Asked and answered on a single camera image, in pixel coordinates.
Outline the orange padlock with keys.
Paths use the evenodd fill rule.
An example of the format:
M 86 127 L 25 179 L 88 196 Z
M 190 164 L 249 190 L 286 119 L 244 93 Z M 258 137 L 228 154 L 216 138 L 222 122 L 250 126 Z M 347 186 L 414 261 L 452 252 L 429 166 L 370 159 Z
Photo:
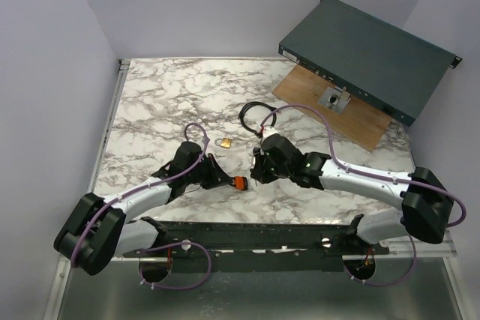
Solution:
M 242 177 L 242 176 L 231 177 L 230 185 L 239 191 L 248 190 L 248 180 L 246 179 L 246 177 Z

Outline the brass padlock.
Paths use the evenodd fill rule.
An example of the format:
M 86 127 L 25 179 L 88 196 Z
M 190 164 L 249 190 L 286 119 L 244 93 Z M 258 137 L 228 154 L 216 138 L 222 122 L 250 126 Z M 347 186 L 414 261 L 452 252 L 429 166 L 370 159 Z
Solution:
M 232 140 L 230 138 L 216 138 L 214 140 L 214 143 L 216 146 L 221 147 L 221 148 L 226 148 L 229 149 L 232 146 Z

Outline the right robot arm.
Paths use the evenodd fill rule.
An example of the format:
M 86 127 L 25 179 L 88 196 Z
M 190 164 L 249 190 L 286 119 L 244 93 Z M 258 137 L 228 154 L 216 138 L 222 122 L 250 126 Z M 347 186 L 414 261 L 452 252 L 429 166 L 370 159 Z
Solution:
M 440 244 L 454 205 L 452 195 L 427 168 L 384 172 L 353 166 L 328 154 L 302 153 L 277 133 L 253 150 L 250 176 L 261 184 L 288 179 L 302 188 L 344 191 L 389 205 L 387 211 L 359 215 L 351 222 L 345 244 L 355 254 L 380 241 L 407 235 Z

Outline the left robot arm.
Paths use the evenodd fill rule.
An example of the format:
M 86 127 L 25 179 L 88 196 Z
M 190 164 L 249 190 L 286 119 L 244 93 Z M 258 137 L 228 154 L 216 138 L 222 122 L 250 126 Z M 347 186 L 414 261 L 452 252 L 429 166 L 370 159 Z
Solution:
M 174 158 L 143 183 L 123 192 L 101 197 L 83 195 L 57 234 L 54 249 L 70 259 L 72 266 L 87 274 L 102 271 L 114 256 L 143 249 L 159 256 L 166 248 L 161 227 L 145 212 L 182 196 L 187 187 L 198 184 L 204 190 L 234 186 L 212 154 L 185 141 Z

